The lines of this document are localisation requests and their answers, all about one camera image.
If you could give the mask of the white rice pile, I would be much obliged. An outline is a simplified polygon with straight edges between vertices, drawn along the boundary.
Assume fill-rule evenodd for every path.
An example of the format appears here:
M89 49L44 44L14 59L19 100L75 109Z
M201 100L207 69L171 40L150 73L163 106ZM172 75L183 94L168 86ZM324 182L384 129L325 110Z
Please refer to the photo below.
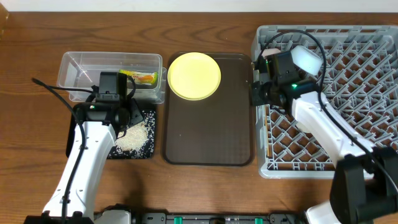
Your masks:
M144 120L129 128L126 133L119 133L116 145L107 159L149 159L155 148L155 110L144 110Z

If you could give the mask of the green snack wrapper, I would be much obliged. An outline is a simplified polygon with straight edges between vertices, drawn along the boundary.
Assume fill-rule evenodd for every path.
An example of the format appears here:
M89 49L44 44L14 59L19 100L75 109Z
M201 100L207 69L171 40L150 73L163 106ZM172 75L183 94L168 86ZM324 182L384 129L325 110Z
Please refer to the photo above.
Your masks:
M123 73L131 77L135 84L139 85L153 85L158 78L158 72L137 72L130 70L119 70L119 73Z

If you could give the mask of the light blue bowl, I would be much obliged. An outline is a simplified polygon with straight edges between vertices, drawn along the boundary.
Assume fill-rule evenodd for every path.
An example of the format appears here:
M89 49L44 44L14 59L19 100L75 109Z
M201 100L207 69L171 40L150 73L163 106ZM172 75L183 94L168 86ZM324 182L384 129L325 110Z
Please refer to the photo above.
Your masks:
M291 50L293 63L305 72L315 76L321 69L323 60L308 48L298 45Z

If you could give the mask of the yellow plate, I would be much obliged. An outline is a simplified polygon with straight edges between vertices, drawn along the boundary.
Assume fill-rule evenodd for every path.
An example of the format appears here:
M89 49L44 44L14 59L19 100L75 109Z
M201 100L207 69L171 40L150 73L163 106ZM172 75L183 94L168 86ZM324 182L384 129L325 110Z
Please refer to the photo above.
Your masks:
M184 53L170 64L167 81L177 96L191 101L203 100L218 89L221 69L207 54Z

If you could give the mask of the wooden chopstick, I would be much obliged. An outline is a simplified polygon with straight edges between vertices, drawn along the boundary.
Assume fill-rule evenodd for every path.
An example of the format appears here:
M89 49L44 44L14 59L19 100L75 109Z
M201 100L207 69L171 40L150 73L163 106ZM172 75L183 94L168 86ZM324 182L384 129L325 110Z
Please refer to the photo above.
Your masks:
M271 158L272 157L272 149L270 148L270 136L269 136L269 106L265 105L264 107L264 114L265 114L265 120L264 120L264 126L266 128L266 157Z

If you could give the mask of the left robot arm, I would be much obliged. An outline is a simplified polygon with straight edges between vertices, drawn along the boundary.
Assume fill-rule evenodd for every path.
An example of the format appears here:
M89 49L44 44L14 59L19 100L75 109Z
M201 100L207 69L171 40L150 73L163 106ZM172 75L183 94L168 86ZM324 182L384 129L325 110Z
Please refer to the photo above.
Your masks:
M101 72L83 103L68 106L72 114L67 164L60 182L41 215L28 215L26 223L132 223L124 205L108 207L95 216L95 198L103 168L120 132L140 123L143 115L127 84L125 73Z

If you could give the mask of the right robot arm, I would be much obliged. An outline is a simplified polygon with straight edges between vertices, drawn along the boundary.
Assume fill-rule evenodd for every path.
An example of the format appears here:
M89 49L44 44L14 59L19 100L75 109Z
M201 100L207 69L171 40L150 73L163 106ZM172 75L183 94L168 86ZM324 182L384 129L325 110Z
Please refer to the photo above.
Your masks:
M306 221L371 223L397 212L397 153L360 136L329 105L318 84L299 76L299 70L325 72L326 58L309 50L260 54L254 69L266 79L252 84L253 104L284 109L335 166L329 201L309 208Z

